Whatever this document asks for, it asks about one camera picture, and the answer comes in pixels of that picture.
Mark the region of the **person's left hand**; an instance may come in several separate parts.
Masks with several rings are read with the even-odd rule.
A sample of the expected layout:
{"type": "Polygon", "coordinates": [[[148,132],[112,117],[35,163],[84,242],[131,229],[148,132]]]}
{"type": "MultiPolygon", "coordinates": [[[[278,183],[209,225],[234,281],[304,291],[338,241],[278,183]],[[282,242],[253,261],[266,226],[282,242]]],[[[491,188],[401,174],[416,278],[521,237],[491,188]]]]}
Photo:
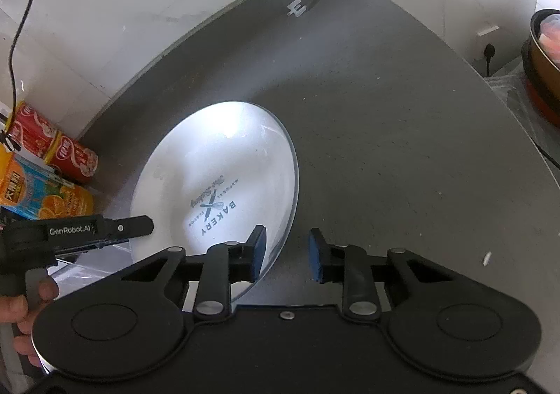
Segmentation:
{"type": "Polygon", "coordinates": [[[32,343],[31,331],[38,314],[59,295],[60,290],[51,276],[38,284],[40,303],[34,309],[29,308],[24,295],[1,297],[1,323],[10,327],[15,324],[19,334],[12,338],[12,347],[19,356],[28,360],[31,366],[40,367],[41,362],[32,343]]]}

